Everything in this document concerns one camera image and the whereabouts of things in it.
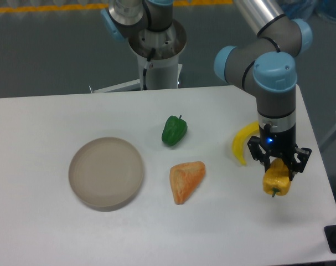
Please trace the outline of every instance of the yellow banana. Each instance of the yellow banana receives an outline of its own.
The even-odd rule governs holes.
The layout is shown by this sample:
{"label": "yellow banana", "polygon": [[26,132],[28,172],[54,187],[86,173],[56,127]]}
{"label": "yellow banana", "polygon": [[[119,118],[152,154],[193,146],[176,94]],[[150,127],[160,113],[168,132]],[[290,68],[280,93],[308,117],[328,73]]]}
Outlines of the yellow banana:
{"label": "yellow banana", "polygon": [[259,122],[255,121],[241,129],[234,137],[232,143],[232,152],[242,165],[246,165],[244,159],[244,142],[259,133]]}

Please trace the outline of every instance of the gray floor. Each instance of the gray floor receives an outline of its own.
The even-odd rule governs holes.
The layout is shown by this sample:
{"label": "gray floor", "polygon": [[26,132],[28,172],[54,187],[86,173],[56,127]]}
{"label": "gray floor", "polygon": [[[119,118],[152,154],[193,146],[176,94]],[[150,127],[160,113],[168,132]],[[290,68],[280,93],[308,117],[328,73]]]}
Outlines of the gray floor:
{"label": "gray floor", "polygon": [[[110,38],[99,12],[1,14],[0,98],[89,93],[90,84],[95,90],[137,79],[135,56]],[[224,85],[213,72],[217,52],[256,38],[233,5],[175,7],[174,17],[188,35],[184,87]],[[320,141],[336,122],[336,24],[316,15],[308,22],[314,42],[296,59],[298,83]],[[336,141],[322,156],[336,199]]]}

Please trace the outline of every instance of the green bell pepper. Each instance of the green bell pepper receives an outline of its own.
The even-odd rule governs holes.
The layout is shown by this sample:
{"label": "green bell pepper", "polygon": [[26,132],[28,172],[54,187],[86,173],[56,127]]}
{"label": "green bell pepper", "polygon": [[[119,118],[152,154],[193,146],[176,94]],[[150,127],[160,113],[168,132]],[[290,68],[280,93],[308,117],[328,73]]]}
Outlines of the green bell pepper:
{"label": "green bell pepper", "polygon": [[164,127],[162,141],[168,146],[174,146],[185,136],[187,129],[188,125],[181,116],[179,118],[171,116]]}

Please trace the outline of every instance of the orange plastic food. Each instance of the orange plastic food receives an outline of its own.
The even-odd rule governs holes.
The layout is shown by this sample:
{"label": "orange plastic food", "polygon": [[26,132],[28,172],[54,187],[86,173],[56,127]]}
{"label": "orange plastic food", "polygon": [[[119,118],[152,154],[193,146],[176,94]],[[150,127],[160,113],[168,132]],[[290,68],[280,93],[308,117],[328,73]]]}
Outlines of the orange plastic food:
{"label": "orange plastic food", "polygon": [[206,173],[203,162],[186,162],[170,169],[170,185],[176,204],[183,204],[201,183]]}

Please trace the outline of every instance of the beige plate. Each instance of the beige plate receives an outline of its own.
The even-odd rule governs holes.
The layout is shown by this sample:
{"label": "beige plate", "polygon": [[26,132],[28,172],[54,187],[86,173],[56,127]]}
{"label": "beige plate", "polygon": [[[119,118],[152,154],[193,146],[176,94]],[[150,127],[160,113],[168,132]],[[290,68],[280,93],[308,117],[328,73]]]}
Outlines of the beige plate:
{"label": "beige plate", "polygon": [[89,207],[110,211],[122,207],[138,191],[143,162],[125,140],[104,137],[84,145],[73,157],[69,182]]}

